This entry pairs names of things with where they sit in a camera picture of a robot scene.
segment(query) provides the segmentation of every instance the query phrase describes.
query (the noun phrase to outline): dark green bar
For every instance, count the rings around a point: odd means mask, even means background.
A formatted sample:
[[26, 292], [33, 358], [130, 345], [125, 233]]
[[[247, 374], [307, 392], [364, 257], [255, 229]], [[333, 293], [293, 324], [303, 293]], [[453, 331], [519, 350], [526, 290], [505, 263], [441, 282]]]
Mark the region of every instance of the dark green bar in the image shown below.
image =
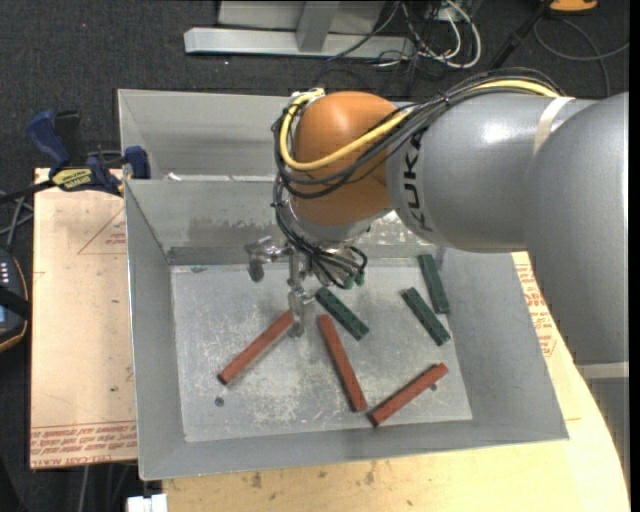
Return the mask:
[[407, 306], [411, 308], [413, 314], [427, 330], [429, 335], [436, 342], [436, 345], [443, 345], [445, 342], [451, 339], [451, 335], [444, 328], [444, 325], [440, 323], [435, 313], [431, 311], [431, 308], [427, 306], [427, 303], [420, 296], [415, 288], [409, 288], [401, 293], [402, 298], [407, 303]]
[[326, 287], [323, 286], [316, 292], [316, 300], [358, 341], [369, 332], [369, 328], [353, 314], [353, 311]]
[[436, 266], [436, 260], [430, 254], [424, 254], [418, 256], [418, 263], [420, 264], [420, 270], [422, 270], [422, 277], [429, 290], [429, 297], [431, 298], [431, 305], [436, 313], [448, 313], [449, 300], [446, 293], [444, 293], [444, 287], [440, 279], [440, 273]]

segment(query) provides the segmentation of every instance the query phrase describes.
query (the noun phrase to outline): blue clamp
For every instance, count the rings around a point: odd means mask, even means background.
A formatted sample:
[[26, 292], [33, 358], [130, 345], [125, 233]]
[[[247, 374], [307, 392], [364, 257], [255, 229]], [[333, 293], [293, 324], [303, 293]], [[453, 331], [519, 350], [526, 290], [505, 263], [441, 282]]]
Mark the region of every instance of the blue clamp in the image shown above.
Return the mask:
[[37, 114], [27, 127], [27, 135], [35, 146], [53, 158], [55, 167], [49, 171], [51, 186], [67, 192], [97, 190], [122, 195], [122, 180], [111, 174], [110, 165], [124, 164], [123, 179], [149, 179], [151, 168], [147, 154], [140, 146], [125, 149], [124, 156], [104, 162], [96, 156], [87, 158], [84, 165], [70, 166], [72, 160], [62, 137], [55, 130], [56, 112], [47, 110]]

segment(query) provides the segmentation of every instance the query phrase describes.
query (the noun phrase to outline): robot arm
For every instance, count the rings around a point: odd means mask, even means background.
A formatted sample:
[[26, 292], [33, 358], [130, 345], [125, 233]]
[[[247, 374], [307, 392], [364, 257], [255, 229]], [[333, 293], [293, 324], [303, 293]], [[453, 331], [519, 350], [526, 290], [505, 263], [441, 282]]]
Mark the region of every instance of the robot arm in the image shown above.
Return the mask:
[[481, 75], [410, 105], [314, 89], [273, 129], [292, 309], [310, 273], [361, 284], [355, 241], [395, 209], [443, 247], [528, 250], [576, 363], [628, 361], [628, 94], [566, 98], [528, 75]]

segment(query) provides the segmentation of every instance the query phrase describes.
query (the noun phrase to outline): yellow cable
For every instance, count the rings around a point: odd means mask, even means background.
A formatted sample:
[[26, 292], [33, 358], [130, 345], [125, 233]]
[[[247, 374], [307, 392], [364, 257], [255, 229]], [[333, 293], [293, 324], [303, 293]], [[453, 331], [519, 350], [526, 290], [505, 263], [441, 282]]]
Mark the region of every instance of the yellow cable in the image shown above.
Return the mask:
[[549, 98], [557, 98], [560, 96], [557, 92], [545, 87], [544, 85], [537, 84], [535, 82], [527, 82], [526, 80], [496, 80], [495, 82], [478, 85], [477, 87], [474, 87], [474, 89], [488, 89], [490, 87], [512, 87], [516, 89], [523, 89]]
[[302, 95], [291, 102], [289, 106], [287, 116], [284, 118], [282, 123], [282, 128], [280, 129], [280, 154], [282, 155], [282, 159], [284, 162], [297, 171], [314, 171], [319, 169], [320, 167], [324, 167], [326, 165], [332, 164], [333, 162], [344, 158], [347, 154], [355, 151], [356, 149], [372, 142], [376, 138], [384, 135], [389, 132], [394, 126], [398, 125], [406, 116], [406, 113], [398, 114], [397, 116], [389, 119], [386, 123], [378, 126], [375, 130], [365, 133], [360, 138], [350, 142], [346, 146], [340, 148], [339, 150], [327, 155], [318, 160], [314, 160], [313, 162], [297, 162], [291, 155], [289, 155], [289, 150], [287, 147], [287, 134], [289, 133], [289, 127], [291, 126], [291, 121], [293, 120], [295, 107], [300, 105], [301, 103], [305, 103], [311, 99], [310, 95]]
[[[557, 98], [559, 96], [554, 90], [549, 89], [541, 84], [528, 82], [526, 80], [496, 80], [494, 82], [489, 82], [486, 84], [478, 85], [474, 87], [474, 89], [488, 89], [491, 87], [511, 87], [516, 89], [522, 89], [529, 92], [534, 92], [541, 96], [546, 96], [550, 98]], [[375, 130], [372, 130], [368, 133], [365, 133], [360, 138], [350, 142], [346, 146], [340, 148], [337, 151], [334, 151], [330, 155], [327, 155], [318, 160], [314, 160], [313, 162], [297, 162], [294, 160], [289, 154], [289, 148], [287, 144], [287, 136], [289, 133], [289, 128], [291, 127], [291, 122], [295, 117], [295, 113], [297, 107], [303, 103], [307, 103], [312, 98], [321, 96], [324, 94], [324, 91], [321, 89], [311, 90], [305, 94], [302, 94], [295, 98], [287, 109], [287, 115], [282, 122], [282, 127], [280, 128], [280, 154], [284, 162], [297, 171], [314, 171], [319, 169], [320, 167], [324, 167], [326, 165], [330, 165], [336, 160], [344, 158], [347, 154], [355, 151], [356, 149], [361, 148], [365, 144], [372, 142], [376, 138], [388, 133], [391, 129], [397, 126], [405, 117], [407, 117], [408, 113], [400, 113], [397, 116], [391, 118], [386, 123], [380, 125]]]

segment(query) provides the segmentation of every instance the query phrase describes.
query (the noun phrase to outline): red wooden block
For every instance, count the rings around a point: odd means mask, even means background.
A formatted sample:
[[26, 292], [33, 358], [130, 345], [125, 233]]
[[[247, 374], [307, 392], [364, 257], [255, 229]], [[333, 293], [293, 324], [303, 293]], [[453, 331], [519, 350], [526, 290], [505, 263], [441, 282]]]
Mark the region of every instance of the red wooden block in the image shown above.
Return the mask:
[[236, 375], [244, 370], [251, 361], [271, 345], [292, 323], [293, 317], [291, 316], [291, 311], [287, 310], [218, 374], [218, 380], [225, 385], [228, 384]]
[[444, 363], [421, 373], [413, 379], [409, 384], [387, 398], [372, 413], [369, 414], [369, 420], [374, 427], [380, 425], [383, 421], [389, 419], [393, 414], [402, 409], [411, 400], [420, 393], [433, 386], [437, 381], [444, 377], [449, 369]]
[[347, 400], [353, 411], [363, 411], [367, 408], [367, 400], [358, 383], [347, 353], [342, 346], [338, 332], [329, 315], [318, 316], [318, 327], [327, 344], [333, 365], [340, 377], [340, 382], [347, 395]]

